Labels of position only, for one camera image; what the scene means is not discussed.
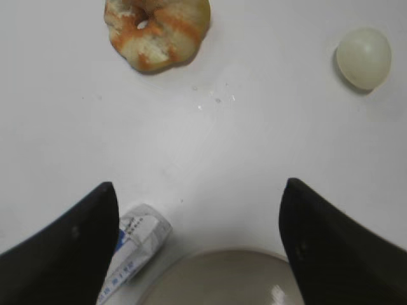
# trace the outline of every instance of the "ping pong ball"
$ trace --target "ping pong ball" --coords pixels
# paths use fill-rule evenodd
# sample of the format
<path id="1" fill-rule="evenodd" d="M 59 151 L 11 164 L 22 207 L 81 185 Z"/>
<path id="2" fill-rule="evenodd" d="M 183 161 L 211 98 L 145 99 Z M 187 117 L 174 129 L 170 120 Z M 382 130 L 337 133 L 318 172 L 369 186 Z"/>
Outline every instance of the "ping pong ball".
<path id="1" fill-rule="evenodd" d="M 354 86 L 373 90 L 389 75 L 392 52 L 389 41 L 378 30 L 357 29 L 342 39 L 336 60 L 342 74 Z"/>

